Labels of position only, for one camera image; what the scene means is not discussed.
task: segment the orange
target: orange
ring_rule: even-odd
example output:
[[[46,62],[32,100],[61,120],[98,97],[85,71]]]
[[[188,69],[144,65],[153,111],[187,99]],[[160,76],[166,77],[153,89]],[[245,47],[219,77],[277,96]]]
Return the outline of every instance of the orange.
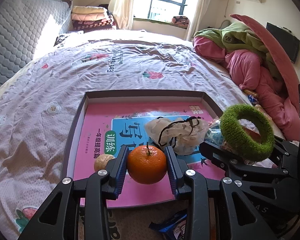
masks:
[[[159,182],[167,172],[166,156],[152,145],[139,146],[128,155],[127,170],[136,182],[154,184]]]

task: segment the plastic bag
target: plastic bag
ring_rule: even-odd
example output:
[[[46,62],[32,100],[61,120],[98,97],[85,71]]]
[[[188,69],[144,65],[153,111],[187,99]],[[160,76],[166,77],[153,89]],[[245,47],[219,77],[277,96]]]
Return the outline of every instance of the plastic bag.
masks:
[[[208,128],[205,120],[196,117],[186,120],[180,117],[174,122],[168,118],[159,118],[145,124],[146,133],[162,150],[172,145],[178,155],[191,154],[203,142]]]
[[[213,143],[229,152],[237,152],[225,141],[220,129],[220,119],[213,119],[209,124],[209,129],[204,137],[204,141]]]

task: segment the white curtain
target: white curtain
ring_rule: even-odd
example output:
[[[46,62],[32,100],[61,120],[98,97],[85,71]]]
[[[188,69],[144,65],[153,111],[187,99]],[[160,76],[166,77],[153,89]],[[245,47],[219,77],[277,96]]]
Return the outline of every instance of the white curtain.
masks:
[[[190,24],[187,28],[186,35],[184,40],[190,41],[194,34],[199,30],[199,24],[201,18],[207,12],[210,0],[198,0],[197,5],[195,7],[195,12],[193,14],[193,18],[189,19]]]
[[[111,0],[109,11],[113,13],[114,19],[120,29],[131,30],[133,23],[133,1],[134,0]]]

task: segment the windowsill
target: windowsill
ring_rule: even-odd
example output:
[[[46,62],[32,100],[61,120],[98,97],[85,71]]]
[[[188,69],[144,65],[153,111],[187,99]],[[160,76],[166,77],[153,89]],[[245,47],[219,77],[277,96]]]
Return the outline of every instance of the windowsill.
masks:
[[[158,23],[158,24],[164,24],[164,25],[171,25],[171,26],[186,30],[186,28],[174,25],[173,23],[161,22],[161,21],[156,21],[156,20],[151,20],[151,19],[141,19],[141,18],[136,18],[136,17],[134,17],[133,20],[138,21],[138,22],[151,22],[151,23]]]

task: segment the bed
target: bed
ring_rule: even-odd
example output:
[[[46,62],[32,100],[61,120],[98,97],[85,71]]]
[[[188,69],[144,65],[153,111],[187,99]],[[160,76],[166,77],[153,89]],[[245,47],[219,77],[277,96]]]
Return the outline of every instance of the bed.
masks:
[[[5,0],[0,6],[0,86],[53,47],[71,24],[71,0]]]
[[[0,231],[8,240],[60,181],[84,93],[120,89],[203,91],[222,110],[250,104],[227,70],[198,56],[188,41],[127,30],[69,36],[0,87]]]

